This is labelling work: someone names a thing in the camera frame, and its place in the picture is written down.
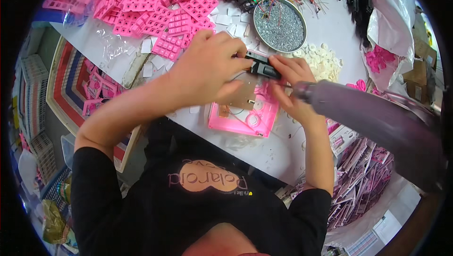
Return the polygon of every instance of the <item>black plastic part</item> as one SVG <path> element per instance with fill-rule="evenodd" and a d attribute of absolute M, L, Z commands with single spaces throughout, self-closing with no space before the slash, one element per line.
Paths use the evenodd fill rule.
<path fill-rule="evenodd" d="M 282 75 L 275 68 L 273 68 L 267 57 L 257 55 L 251 51 L 247 51 L 247 59 L 253 60 L 253 65 L 250 73 L 265 76 L 271 79 L 280 80 Z"/>

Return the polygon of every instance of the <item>white table surface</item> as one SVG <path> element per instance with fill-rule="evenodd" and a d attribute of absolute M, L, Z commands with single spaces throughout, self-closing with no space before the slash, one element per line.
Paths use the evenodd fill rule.
<path fill-rule="evenodd" d="M 366 81 L 368 76 L 359 50 L 360 39 L 355 36 L 355 25 L 348 13 L 346 0 L 320 1 L 325 2 L 328 10 L 325 9 L 326 14 L 319 12 L 319 19 L 310 12 L 306 4 L 302 9 L 307 23 L 307 43 L 316 46 L 326 43 L 329 49 L 336 52 L 338 59 L 343 59 L 344 66 L 340 72 L 338 83 L 356 83 L 359 79 Z M 228 7 L 233 7 L 233 4 L 221 2 L 218 9 L 221 14 L 227 14 Z M 240 17 L 233 16 L 233 23 L 239 22 Z M 227 26 L 221 24 L 216 24 L 215 27 L 216 31 L 226 28 Z M 305 148 L 305 134 L 303 129 L 297 131 L 300 127 L 299 123 L 293 123 L 293 120 L 287 117 L 283 110 L 280 110 L 279 117 L 272 129 L 274 133 L 271 133 L 268 138 L 252 139 L 253 142 L 248 146 L 232 149 L 228 145 L 231 144 L 232 137 L 238 135 L 209 129 L 207 127 L 209 108 L 210 105 L 202 107 L 198 114 L 190 113 L 189 109 L 182 109 L 169 117 L 253 167 L 287 184 L 295 185 L 295 181 L 305 169 L 305 151 L 302 148 L 302 144 Z"/>
<path fill-rule="evenodd" d="M 359 50 L 360 39 L 355 36 L 355 25 L 348 13 L 346 0 L 320 0 L 328 9 L 318 13 L 319 19 L 311 11 L 312 4 L 304 4 L 302 14 L 307 23 L 307 44 L 320 46 L 326 43 L 329 49 L 336 52 L 336 57 L 342 59 L 344 66 L 339 74 L 338 82 L 341 84 L 355 83 L 359 79 L 366 81 L 367 74 Z M 233 7 L 231 3 L 220 1 L 218 9 L 221 14 L 227 14 L 227 8 Z M 233 16 L 233 23 L 240 22 L 240 16 Z M 99 24 L 89 20 L 82 27 L 64 28 L 61 24 L 52 23 L 72 45 L 84 54 L 94 64 L 102 64 L 103 42 L 96 34 L 101 28 L 109 28 L 107 24 Z M 225 30 L 227 26 L 216 24 L 217 32 Z M 131 55 L 122 54 L 115 61 L 110 62 L 107 68 L 101 68 L 123 86 L 132 84 L 147 54 L 140 54 L 137 48 Z M 235 133 L 212 130 L 207 127 L 207 115 L 210 105 L 202 106 L 199 113 L 190 113 L 189 109 L 181 109 L 168 115 L 170 119 L 184 126 L 195 134 L 201 136 L 212 144 L 229 152 L 235 157 L 245 161 L 255 168 L 282 180 L 290 185 L 295 185 L 297 178 L 303 174 L 305 168 L 305 135 L 299 123 L 293 123 L 292 118 L 280 110 L 278 119 L 274 123 L 273 133 L 268 138 L 248 137 L 248 144 L 242 148 L 232 147 L 232 142 L 238 140 Z"/>

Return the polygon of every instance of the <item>metal tray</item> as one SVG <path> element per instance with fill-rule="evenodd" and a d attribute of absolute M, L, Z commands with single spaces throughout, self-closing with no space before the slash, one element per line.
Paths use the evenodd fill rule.
<path fill-rule="evenodd" d="M 291 51 L 283 51 L 283 50 L 279 50 L 279 49 L 276 49 L 274 48 L 273 46 L 271 46 L 268 42 L 266 42 L 263 37 L 261 37 L 260 35 L 260 32 L 256 29 L 255 27 L 255 13 L 256 13 L 256 10 L 258 9 L 258 6 L 255 6 L 255 9 L 253 10 L 253 17 L 252 17 L 252 24 L 253 24 L 253 27 L 255 28 L 255 31 L 256 33 L 258 34 L 258 38 L 260 38 L 260 40 L 267 44 L 270 48 L 272 49 L 275 49 L 276 51 L 278 52 L 281 52 L 281 53 L 285 53 L 285 54 L 289 54 L 289 53 L 293 53 L 297 50 L 299 50 L 300 48 L 302 48 L 302 46 L 305 44 L 305 41 L 307 40 L 307 23 L 305 22 L 305 19 L 303 18 L 302 16 L 302 13 L 300 13 L 299 9 L 297 9 L 296 6 L 294 6 L 294 4 L 292 4 L 291 2 L 287 1 L 287 0 L 278 0 L 279 2 L 283 3 L 283 4 L 286 4 L 288 7 L 290 7 L 292 10 L 294 10 L 294 12 L 296 13 L 296 15 L 299 16 L 300 18 L 300 21 L 302 22 L 302 28 L 303 28 L 303 39 L 302 39 L 302 43 L 294 50 L 291 50 Z"/>

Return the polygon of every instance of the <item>pink plastic frame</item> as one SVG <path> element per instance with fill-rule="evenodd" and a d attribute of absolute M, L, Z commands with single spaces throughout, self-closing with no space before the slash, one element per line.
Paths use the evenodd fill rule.
<path fill-rule="evenodd" d="M 262 87 L 255 88 L 256 101 L 262 101 L 263 107 L 260 110 L 253 109 L 249 111 L 245 123 L 237 120 L 232 114 L 229 117 L 219 117 L 219 104 L 212 103 L 211 112 L 208 118 L 208 127 L 211 129 L 224 130 L 247 134 L 258 137 L 269 137 L 272 126 L 274 125 L 275 117 L 279 110 L 279 103 L 270 93 L 270 86 L 268 81 L 262 82 Z M 251 123 L 252 117 L 256 117 L 257 122 Z"/>

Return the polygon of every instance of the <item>clear plastic bag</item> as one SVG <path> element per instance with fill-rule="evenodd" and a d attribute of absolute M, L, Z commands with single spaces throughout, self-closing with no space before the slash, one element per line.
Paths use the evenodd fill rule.
<path fill-rule="evenodd" d="M 113 34 L 112 27 L 108 24 L 93 19 L 96 21 L 96 34 L 101 39 L 104 46 L 102 57 L 106 64 L 122 54 L 132 54 L 132 52 L 140 46 L 143 38 L 131 38 Z"/>
<path fill-rule="evenodd" d="M 385 72 L 371 72 L 365 66 L 379 91 L 388 89 L 396 76 L 411 71 L 414 64 L 414 39 L 412 26 L 415 22 L 415 0 L 372 0 L 373 12 L 368 23 L 367 38 L 372 49 L 376 44 L 399 56 L 397 66 L 388 66 Z"/>
<path fill-rule="evenodd" d="M 256 147 L 263 143 L 265 138 L 259 138 L 251 135 L 238 134 L 238 133 L 228 133 L 224 134 L 225 138 L 225 147 L 238 151 L 239 149 L 249 147 Z"/>

